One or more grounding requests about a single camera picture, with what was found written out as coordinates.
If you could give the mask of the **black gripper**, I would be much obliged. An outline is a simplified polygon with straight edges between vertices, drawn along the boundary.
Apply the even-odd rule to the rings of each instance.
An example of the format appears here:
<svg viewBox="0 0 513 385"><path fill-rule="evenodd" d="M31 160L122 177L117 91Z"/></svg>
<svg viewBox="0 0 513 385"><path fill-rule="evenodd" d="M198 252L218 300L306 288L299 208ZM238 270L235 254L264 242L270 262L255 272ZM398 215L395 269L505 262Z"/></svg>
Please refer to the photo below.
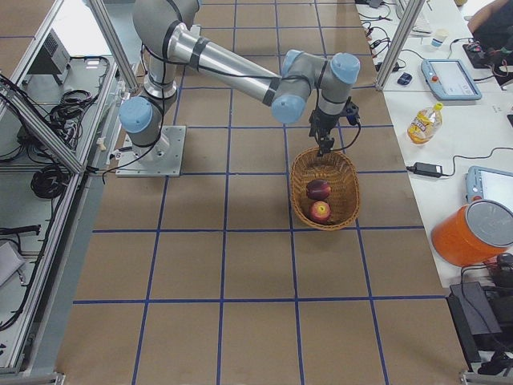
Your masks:
<svg viewBox="0 0 513 385"><path fill-rule="evenodd" d="M317 140L317 157L329 154L334 146L334 138L330 137L331 130L335 128L341 117L348 120L351 126L359 123L359 107L348 98L344 103L332 103L324 98L316 102L309 117L309 136Z"/></svg>

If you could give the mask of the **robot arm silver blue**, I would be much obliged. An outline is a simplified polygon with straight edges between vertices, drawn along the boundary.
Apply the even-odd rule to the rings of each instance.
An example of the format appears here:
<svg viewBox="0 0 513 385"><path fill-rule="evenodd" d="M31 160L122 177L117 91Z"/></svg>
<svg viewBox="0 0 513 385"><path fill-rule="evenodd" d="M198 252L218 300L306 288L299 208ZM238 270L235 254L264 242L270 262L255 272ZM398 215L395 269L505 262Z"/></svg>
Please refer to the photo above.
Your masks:
<svg viewBox="0 0 513 385"><path fill-rule="evenodd" d="M304 51L287 52L281 75L277 75L192 32L198 1L137 1L132 20L144 50L150 55L140 100L149 119L155 111L166 112L176 100L176 68L190 67L210 75L269 106L275 120L297 122L311 93L317 94L310 117L309 134L316 140L318 155L332 151L330 133L341 117L359 127L357 105L350 92L360 71L358 58L337 53L323 59Z"/></svg>

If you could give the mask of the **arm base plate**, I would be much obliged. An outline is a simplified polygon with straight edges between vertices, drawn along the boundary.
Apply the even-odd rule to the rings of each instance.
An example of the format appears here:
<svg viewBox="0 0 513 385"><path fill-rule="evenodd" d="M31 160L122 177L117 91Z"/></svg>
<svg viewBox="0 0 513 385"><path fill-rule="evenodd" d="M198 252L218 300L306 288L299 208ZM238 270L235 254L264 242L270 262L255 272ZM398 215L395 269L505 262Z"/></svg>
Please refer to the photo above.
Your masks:
<svg viewBox="0 0 513 385"><path fill-rule="evenodd" d="M126 134L123 145L131 149L116 157L119 168L115 174L120 177L179 176L186 132L186 126L164 125L160 141L148 154L147 149L133 147Z"/></svg>

